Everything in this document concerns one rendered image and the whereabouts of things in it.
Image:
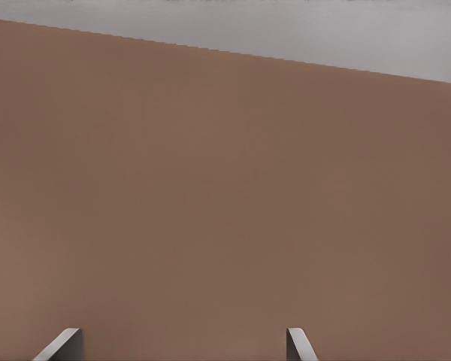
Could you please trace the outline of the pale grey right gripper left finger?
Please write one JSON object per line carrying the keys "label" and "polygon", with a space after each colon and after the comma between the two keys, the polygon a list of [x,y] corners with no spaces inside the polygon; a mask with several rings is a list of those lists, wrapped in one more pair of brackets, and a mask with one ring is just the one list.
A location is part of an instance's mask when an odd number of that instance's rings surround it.
{"label": "pale grey right gripper left finger", "polygon": [[83,361],[83,330],[63,330],[32,361]]}

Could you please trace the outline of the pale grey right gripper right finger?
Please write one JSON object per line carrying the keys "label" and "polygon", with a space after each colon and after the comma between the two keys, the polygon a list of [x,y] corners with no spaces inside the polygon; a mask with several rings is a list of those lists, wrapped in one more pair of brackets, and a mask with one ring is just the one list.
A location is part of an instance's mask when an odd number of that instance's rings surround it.
{"label": "pale grey right gripper right finger", "polygon": [[286,330],[287,361],[318,361],[318,357],[302,328]]}

